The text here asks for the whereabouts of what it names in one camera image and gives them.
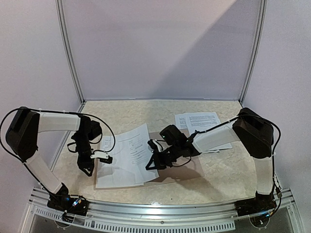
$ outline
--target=wire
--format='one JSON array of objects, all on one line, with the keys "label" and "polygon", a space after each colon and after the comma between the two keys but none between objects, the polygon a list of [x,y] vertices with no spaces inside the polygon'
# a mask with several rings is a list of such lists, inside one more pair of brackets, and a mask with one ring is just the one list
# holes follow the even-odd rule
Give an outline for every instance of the wire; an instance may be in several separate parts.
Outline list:
[{"label": "wire", "polygon": [[279,199],[279,202],[278,202],[278,206],[277,206],[277,208],[275,208],[273,211],[272,211],[272,213],[270,214],[270,216],[269,217],[272,217],[273,215],[275,215],[276,214],[276,212],[278,211],[278,209],[280,208],[280,206],[281,206],[281,203],[282,203],[282,197]]},{"label": "wire", "polygon": [[110,130],[110,132],[111,132],[111,134],[112,134],[112,137],[113,137],[113,145],[112,145],[112,147],[111,147],[110,150],[107,150],[107,151],[103,151],[103,150],[102,150],[101,152],[105,152],[105,153],[111,152],[111,151],[113,150],[113,148],[115,147],[115,145],[116,145],[116,137],[115,137],[114,133],[112,132],[112,129],[109,127],[109,125],[107,125],[106,122],[104,122],[102,119],[100,119],[100,118],[97,117],[97,116],[94,116],[94,115],[91,115],[91,114],[86,114],[86,113],[82,113],[82,115],[85,115],[85,116],[88,116],[88,117],[93,117],[93,118],[95,118],[95,119],[98,119],[101,123],[103,123],[103,124]]},{"label": "wire", "polygon": [[279,143],[279,141],[280,141],[280,139],[281,139],[281,130],[280,130],[280,128],[279,128],[275,123],[273,123],[273,122],[271,122],[271,121],[269,121],[269,120],[267,120],[267,119],[265,119],[265,118],[262,118],[262,117],[260,117],[260,116],[251,115],[251,114],[245,114],[245,115],[241,115],[241,116],[236,116],[236,117],[234,117],[234,118],[232,118],[232,119],[230,119],[230,120],[228,120],[228,121],[226,121],[226,122],[223,122],[223,123],[221,123],[221,124],[219,124],[219,125],[216,125],[216,126],[210,128],[210,129],[208,129],[208,130],[205,130],[205,131],[196,131],[195,133],[207,133],[207,132],[209,132],[209,131],[212,131],[212,130],[214,130],[214,129],[217,129],[217,128],[223,126],[223,125],[226,125],[226,124],[228,124],[228,123],[230,123],[230,122],[232,122],[232,121],[234,121],[234,120],[236,120],[236,119],[240,119],[240,118],[243,118],[243,117],[253,117],[253,118],[261,119],[261,120],[266,121],[266,122],[268,122],[269,124],[273,125],[273,126],[277,129],[277,131],[278,131],[278,138],[277,138],[276,142],[274,143],[274,146],[273,146],[273,149],[272,149],[272,155],[273,155],[274,152],[275,152],[276,146],[277,146],[277,144]]},{"label": "wire", "polygon": [[[26,169],[29,171],[29,173],[35,178],[35,180],[38,181],[38,183],[48,192],[48,194],[50,194],[52,197],[56,198],[56,197],[70,197],[70,195],[58,195],[58,194],[54,194],[52,193],[50,190],[48,190],[41,182],[40,180],[30,171],[30,169],[28,168],[28,166],[26,165],[26,161],[23,161],[21,158],[19,158],[17,155],[13,154],[12,152],[10,152],[3,144],[2,142],[2,139],[1,139],[1,130],[2,130],[2,126],[3,126],[3,123],[4,121],[8,118],[8,116],[13,113],[13,112],[16,112],[18,110],[24,110],[25,108],[16,108],[16,109],[13,109],[11,110],[10,112],[8,112],[4,118],[2,119],[1,121],[1,124],[0,124],[0,144],[2,146],[2,148],[10,155],[12,155],[14,158],[18,159],[20,162],[23,163],[23,165],[26,167]],[[94,116],[94,115],[91,115],[91,114],[84,114],[84,113],[75,113],[75,112],[60,112],[60,111],[52,111],[52,110],[38,110],[38,109],[32,109],[32,108],[27,108],[27,110],[29,111],[35,111],[35,112],[43,112],[43,113],[59,113],[59,114],[70,114],[70,115],[85,115],[85,116],[89,116],[89,117],[93,117],[93,118],[96,118],[98,119],[99,121],[101,121],[105,126],[107,126],[107,128],[110,130],[110,132],[112,133],[113,135],[113,138],[114,138],[114,144],[111,148],[111,150],[107,151],[107,152],[110,152],[113,150],[114,146],[115,146],[115,136],[113,134],[113,131],[111,130],[111,128],[107,125],[106,122],[104,122],[102,119],[100,119],[99,117],[97,116]]]},{"label": "wire", "polygon": [[0,124],[0,144],[1,144],[2,148],[3,148],[8,154],[12,155],[14,158],[16,158],[16,159],[20,160],[22,163],[24,163],[24,161],[23,161],[21,158],[19,158],[18,156],[16,156],[16,155],[13,154],[12,152],[10,152],[10,151],[4,146],[4,144],[2,143],[2,140],[1,140],[1,128],[2,128],[2,126],[3,126],[3,123],[4,123],[5,119],[7,119],[7,117],[8,117],[11,113],[13,113],[13,112],[15,112],[15,111],[17,111],[17,110],[19,110],[19,109],[20,109],[20,108],[16,108],[16,109],[11,110],[11,111],[8,112],[8,113],[4,116],[4,118],[2,119],[1,124]]},{"label": "wire", "polygon": [[184,164],[178,165],[178,166],[174,166],[174,165],[173,165],[173,167],[180,167],[180,166],[186,165],[186,164],[190,163],[190,161],[191,161],[191,157],[190,157],[190,159],[189,159],[188,161],[186,161]]},{"label": "wire", "polygon": [[103,138],[103,133],[101,133],[101,138],[98,140],[98,142],[89,142],[89,143],[90,144],[98,144],[101,142],[102,138]]}]

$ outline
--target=beige marble surface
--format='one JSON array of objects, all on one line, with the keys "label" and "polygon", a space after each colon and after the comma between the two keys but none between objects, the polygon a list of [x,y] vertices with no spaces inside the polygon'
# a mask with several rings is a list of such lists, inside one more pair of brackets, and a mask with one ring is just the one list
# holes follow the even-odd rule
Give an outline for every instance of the beige marble surface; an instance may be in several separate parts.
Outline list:
[{"label": "beige marble surface", "polygon": [[[240,109],[238,102],[229,101],[113,100],[89,101],[83,113],[102,118],[115,134],[119,134],[143,123],[147,123],[149,132],[158,132],[174,124],[175,114],[186,112],[216,112],[223,122],[235,116]],[[109,135],[104,125],[102,128],[104,135]],[[94,190],[94,175],[87,177],[79,170],[77,154],[68,152],[67,147],[64,147],[53,172],[71,194],[93,200],[197,204],[254,196],[257,184],[254,162],[241,142],[232,143],[232,147],[219,153],[200,155],[205,174],[202,178],[147,187]]]}]

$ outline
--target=paper document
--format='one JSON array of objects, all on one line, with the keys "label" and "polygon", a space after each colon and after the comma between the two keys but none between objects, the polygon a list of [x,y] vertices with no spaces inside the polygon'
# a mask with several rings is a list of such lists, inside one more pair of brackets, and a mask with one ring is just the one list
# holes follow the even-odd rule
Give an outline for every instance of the paper document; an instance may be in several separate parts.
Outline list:
[{"label": "paper document", "polygon": [[176,114],[175,115],[175,125],[178,129],[186,129],[186,116],[184,114]]},{"label": "paper document", "polygon": [[[210,129],[218,124],[220,120],[216,113],[184,113],[175,115],[175,123],[179,129],[182,129],[186,123],[189,134],[197,131]],[[210,149],[209,151],[217,152],[218,150],[231,149],[230,143]]]},{"label": "paper document", "polygon": [[[157,170],[146,170],[152,152],[148,149],[147,124],[115,136],[116,145],[108,154],[112,164],[98,163],[96,188],[116,188],[143,185],[159,177]],[[101,150],[109,150],[113,137],[102,138]]]}]

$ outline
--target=robotic arm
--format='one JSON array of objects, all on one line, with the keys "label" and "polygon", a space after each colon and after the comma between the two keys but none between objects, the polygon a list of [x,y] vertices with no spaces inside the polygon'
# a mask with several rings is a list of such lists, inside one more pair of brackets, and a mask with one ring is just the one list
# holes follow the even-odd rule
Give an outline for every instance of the robotic arm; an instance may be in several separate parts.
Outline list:
[{"label": "robotic arm", "polygon": [[273,164],[273,126],[248,108],[243,108],[237,117],[204,132],[195,132],[187,138],[176,126],[169,125],[160,132],[169,145],[165,150],[156,140],[148,144],[153,155],[147,170],[172,167],[177,158],[193,157],[214,147],[241,141],[253,157],[257,174],[257,191],[253,199],[236,202],[239,216],[268,211],[276,207]]},{"label": "robotic arm", "polygon": [[112,163],[108,154],[94,153],[90,146],[89,141],[102,134],[100,124],[83,114],[36,112],[21,107],[6,133],[7,144],[48,191],[48,207],[85,216],[89,202],[82,196],[70,196],[67,187],[54,176],[38,152],[38,134],[47,131],[75,131],[72,139],[78,152],[77,165],[87,176],[92,176],[95,158]]}]

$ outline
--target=white wall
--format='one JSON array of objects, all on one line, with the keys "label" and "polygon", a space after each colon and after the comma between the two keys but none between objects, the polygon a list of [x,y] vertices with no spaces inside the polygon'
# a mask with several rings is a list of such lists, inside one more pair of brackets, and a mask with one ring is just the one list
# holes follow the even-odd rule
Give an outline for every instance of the white wall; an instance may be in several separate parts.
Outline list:
[{"label": "white wall", "polygon": [[66,0],[87,100],[237,100],[260,0]]},{"label": "white wall", "polygon": [[244,106],[282,130],[276,172],[311,232],[311,2],[268,1]]},{"label": "white wall", "polygon": [[[79,102],[61,39],[55,1],[0,1],[0,118],[19,106],[76,111]],[[10,119],[5,123],[1,137]],[[50,164],[63,133],[45,133]],[[16,233],[35,180],[0,149],[0,232]]]}]

